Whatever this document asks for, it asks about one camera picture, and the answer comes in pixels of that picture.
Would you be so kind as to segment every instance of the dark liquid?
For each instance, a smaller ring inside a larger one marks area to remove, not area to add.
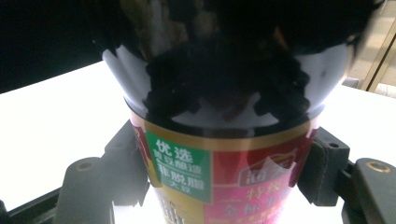
[[[276,133],[316,117],[372,1],[99,1],[95,41],[131,109],[206,137]]]

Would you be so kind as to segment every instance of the white surface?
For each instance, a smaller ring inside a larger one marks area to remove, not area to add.
[[[0,94],[0,199],[7,209],[59,188],[72,162],[102,156],[129,115],[104,63]],[[395,115],[395,99],[340,86],[320,125],[351,147],[352,161],[369,157],[396,164]],[[341,224],[342,204],[318,208],[295,189],[280,223]],[[162,222],[152,191],[143,208],[117,211],[118,223]]]

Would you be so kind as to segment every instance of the green square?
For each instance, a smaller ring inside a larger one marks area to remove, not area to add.
[[[210,203],[210,151],[182,146],[150,132],[146,132],[146,137],[161,182],[194,199]]]

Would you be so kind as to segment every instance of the bottle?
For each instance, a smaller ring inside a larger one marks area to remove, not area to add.
[[[88,1],[167,223],[274,223],[370,0]]]

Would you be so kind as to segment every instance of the white table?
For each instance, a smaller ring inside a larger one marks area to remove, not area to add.
[[[396,100],[338,87],[327,100],[320,124],[351,147],[350,159],[396,164]],[[0,94],[0,199],[8,210],[59,188],[68,165],[101,157],[130,111],[104,63]],[[281,223],[341,224],[337,207],[308,204],[295,189]],[[149,192],[143,208],[117,209],[117,223],[161,223]]]

